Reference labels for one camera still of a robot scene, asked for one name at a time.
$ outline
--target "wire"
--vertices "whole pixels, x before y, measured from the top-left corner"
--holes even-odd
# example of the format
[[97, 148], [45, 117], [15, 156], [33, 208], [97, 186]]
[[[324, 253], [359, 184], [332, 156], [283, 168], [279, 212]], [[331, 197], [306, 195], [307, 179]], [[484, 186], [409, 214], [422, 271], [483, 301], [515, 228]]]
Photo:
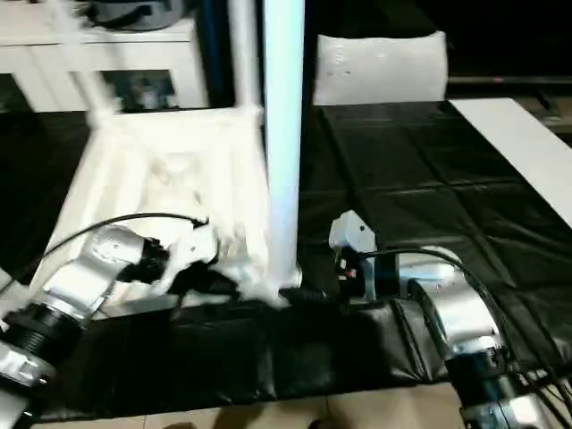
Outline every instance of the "wire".
[[[538, 374], [538, 371], [534, 371], [534, 374], [536, 375], [536, 379], [534, 380], [535, 382], [540, 380], [542, 378], [542, 376], [540, 374]], [[562, 399], [561, 396], [559, 396], [559, 394], [555, 391], [553, 391], [551, 389], [551, 385], [548, 384], [547, 386], [544, 387], [544, 389], [555, 399], [559, 400], [560, 402], [564, 403], [564, 399]], [[568, 390], [568, 388], [566, 387], [566, 385], [564, 386], [564, 390], [566, 391], [566, 393], [569, 395], [570, 391]]]
[[[504, 321], [504, 316], [506, 316], [513, 326], [516, 328], [518, 334], [523, 339], [526, 347], [533, 353], [534, 357], [541, 365], [542, 369], [548, 374], [550, 377], [551, 383], [556, 386], [559, 394], [562, 395], [562, 399], [564, 404], [566, 405], [566, 409], [570, 416], [572, 417], [572, 399], [567, 394], [566, 390], [564, 389], [564, 385], [556, 375], [554, 369], [546, 362], [542, 354], [536, 349], [534, 344], [530, 341], [528, 336], [526, 335], [525, 330], [522, 328], [518, 320], [507, 310], [507, 308], [502, 304], [502, 301], [499, 301], [497, 298], [492, 295], [492, 293], [488, 290], [488, 288], [484, 285], [484, 283], [468, 268], [466, 268], [462, 263], [460, 263], [454, 257], [450, 257], [449, 255], [440, 252], [438, 250], [431, 250], [428, 248], [391, 248], [385, 250], [376, 250], [373, 252], [366, 252], [361, 253], [360, 258], [368, 259], [370, 257], [379, 257], [379, 256], [386, 256], [386, 255], [430, 255], [433, 257], [438, 257], [441, 260], [448, 262], [449, 264], [458, 268], [465, 276], [473, 279], [475, 284], [473, 287], [477, 291], [477, 293], [483, 298], [485, 303], [488, 303], [489, 306], [492, 307], [492, 310], [497, 315], [497, 319], [501, 320], [502, 323], [499, 324], [499, 329], [503, 336], [503, 339], [507, 342], [507, 346], [509, 347], [509, 351], [512, 356], [516, 359], [517, 355], [515, 354], [514, 348], [509, 343], [509, 336], [507, 335], [506, 324]], [[540, 389], [537, 390], [536, 394], [542, 392]]]
[[2, 289], [0, 289], [0, 297], [2, 295], [4, 295], [8, 289], [10, 288], [10, 286], [12, 286], [12, 284], [14, 282], [17, 282], [19, 279], [21, 279], [24, 275], [26, 275], [27, 273], [29, 273], [31, 270], [33, 270], [34, 268], [36, 268], [38, 266], [38, 264], [45, 258], [49, 257], [50, 255], [52, 255], [56, 250], [58, 250], [59, 248], [62, 248], [63, 246], [65, 246], [66, 244], [68, 244], [69, 242], [77, 239], [78, 237], [80, 237], [83, 234], [86, 234], [88, 232], [94, 231], [94, 230], [98, 230], [99, 228], [102, 228], [104, 226], [110, 225], [112, 223], [118, 223], [118, 222], [124, 222], [124, 221], [130, 221], [133, 219], [147, 219], [147, 218], [153, 218], [153, 217], [161, 217], [161, 218], [169, 218], [169, 219], [181, 219], [183, 221], [189, 221], [191, 222], [195, 227], [198, 226], [202, 226], [203, 223], [198, 221], [197, 219], [193, 219], [192, 217], [189, 216], [185, 216], [184, 214], [175, 214], [175, 213], [135, 213], [135, 214], [126, 214], [123, 216], [116, 216], [116, 217], [111, 217], [109, 219], [105, 219], [104, 221], [101, 222], [97, 222], [97, 223], [93, 223], [90, 226], [87, 226], [77, 232], [74, 232], [72, 235], [68, 236], [67, 238], [61, 240], [60, 242], [58, 242], [57, 244], [53, 245], [51, 248], [49, 248], [46, 253], [43, 254], [39, 254], [37, 257], [35, 257], [31, 262], [29, 262], [27, 265], [25, 265], [16, 275], [14, 275], [14, 277], [12, 279], [10, 279], [10, 281], [8, 281], [3, 287]]
[[531, 388], [531, 391], [533, 391], [536, 394], [536, 396], [538, 396], [538, 398], [543, 402], [543, 404], [546, 406], [546, 408], [549, 409], [549, 411], [556, 417], [556, 419], [559, 421], [559, 423], [562, 425], [562, 427], [564, 427], [566, 429], [572, 429], [572, 425], [562, 415], [562, 413], [560, 413], [560, 411], [556, 408], [556, 406], [552, 403], [552, 401], [548, 399], [548, 397], [544, 394], [543, 390], [536, 383], [536, 380], [534, 380], [526, 372], [522, 373], [521, 375], [526, 380], [526, 382], [528, 383], [528, 387]]

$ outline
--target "white metal frame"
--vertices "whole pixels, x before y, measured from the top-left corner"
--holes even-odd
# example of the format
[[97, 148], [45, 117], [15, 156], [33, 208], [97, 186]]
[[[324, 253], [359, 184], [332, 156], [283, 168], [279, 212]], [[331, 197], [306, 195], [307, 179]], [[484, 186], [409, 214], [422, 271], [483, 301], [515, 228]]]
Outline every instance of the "white metal frame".
[[0, 73], [12, 74], [34, 111], [58, 110], [54, 95], [25, 46], [0, 46]]
[[[115, 128], [116, 130], [128, 131], [131, 136], [137, 135], [137, 127], [131, 126], [135, 118], [128, 120], [125, 116], [123, 121], [118, 122], [119, 116], [114, 112], [111, 100], [105, 93], [105, 84], [100, 76], [92, 72], [96, 69], [92, 63], [96, 55], [87, 55], [88, 51], [82, 49], [85, 45], [81, 44], [77, 22], [74, 22], [61, 0], [47, 0], [47, 2], [53, 7], [61, 28], [65, 30], [63, 53], [73, 70], [79, 71], [80, 84], [91, 107], [89, 118], [92, 126], [110, 130], [109, 124], [115, 123], [119, 126]], [[278, 289], [281, 287], [299, 284], [296, 245], [304, 0], [296, 0], [293, 3], [265, 1], [266, 145], [270, 193], [267, 256], [269, 268], [265, 274], [265, 282], [267, 283], [266, 290], [271, 291], [276, 298]], [[232, 58], [238, 100], [237, 107], [233, 110], [238, 118], [244, 117], [245, 127], [254, 132], [257, 129], [257, 117], [260, 112], [254, 0], [229, 0], [229, 9], [231, 11]], [[112, 64], [113, 70], [117, 70], [116, 63]], [[151, 115], [157, 114], [148, 114], [147, 117], [152, 119]], [[253, 141], [250, 143], [255, 143], [254, 146], [258, 145], [258, 136], [252, 134], [251, 139]], [[256, 156], [255, 151], [252, 151], [251, 155]], [[247, 186], [256, 189], [255, 185], [255, 183], [250, 183]], [[265, 201], [265, 196], [261, 195], [259, 200]], [[249, 222], [254, 222], [255, 217], [253, 216]], [[256, 226], [259, 230], [264, 227], [264, 225]]]
[[[78, 67], [65, 67], [58, 45], [31, 46], [43, 73], [57, 89], [61, 110], [86, 110], [86, 102], [70, 72]], [[81, 49], [90, 59], [94, 72], [166, 70], [181, 107], [206, 107], [206, 93], [200, 58], [185, 42], [94, 43]]]

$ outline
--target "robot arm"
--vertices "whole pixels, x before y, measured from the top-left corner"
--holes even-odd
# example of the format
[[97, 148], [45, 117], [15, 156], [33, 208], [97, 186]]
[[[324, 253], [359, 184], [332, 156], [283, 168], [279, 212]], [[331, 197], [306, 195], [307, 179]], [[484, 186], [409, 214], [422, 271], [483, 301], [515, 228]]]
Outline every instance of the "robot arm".
[[[208, 224], [193, 230], [184, 243], [188, 252], [173, 251], [179, 270], [216, 257], [217, 241]], [[9, 313], [4, 318], [8, 328], [0, 337], [0, 428], [12, 428], [22, 416], [29, 416], [35, 392], [70, 356], [115, 282], [164, 280], [169, 259], [170, 252], [158, 240], [121, 226], [101, 228], [26, 307]]]
[[[359, 253], [363, 252], [364, 243], [374, 248], [374, 233], [362, 225], [363, 221], [353, 212], [343, 214], [332, 224], [331, 238], [348, 238], [330, 240], [336, 254], [345, 255], [336, 260], [344, 272], [339, 277], [341, 288], [354, 289], [357, 278], [367, 281], [365, 268], [362, 268], [363, 275], [353, 279], [348, 276], [360, 268], [355, 262], [351, 269], [348, 265], [363, 260]], [[451, 256], [448, 250], [439, 250]], [[460, 414], [465, 426], [471, 429], [552, 428], [537, 396], [523, 394], [501, 331], [464, 274], [443, 259], [428, 255], [398, 255], [390, 265], [395, 267], [398, 282], [407, 285], [403, 295], [413, 297], [423, 309], [425, 324], [460, 398]], [[361, 296], [362, 292], [347, 292], [347, 295]]]

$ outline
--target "black tablecloth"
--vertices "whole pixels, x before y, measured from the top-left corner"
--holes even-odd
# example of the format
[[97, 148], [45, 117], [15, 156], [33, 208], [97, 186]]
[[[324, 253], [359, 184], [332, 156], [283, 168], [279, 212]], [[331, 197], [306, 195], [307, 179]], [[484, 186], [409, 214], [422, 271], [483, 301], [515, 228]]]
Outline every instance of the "black tablecloth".
[[[572, 359], [572, 231], [447, 103], [317, 108], [302, 145], [304, 287], [337, 287], [326, 244], [353, 208], [380, 245], [457, 253], [555, 366]], [[415, 302], [194, 307], [93, 323], [45, 420], [104, 418], [435, 383], [446, 372]], [[517, 353], [531, 354], [510, 329]], [[551, 339], [543, 337], [550, 332]]]

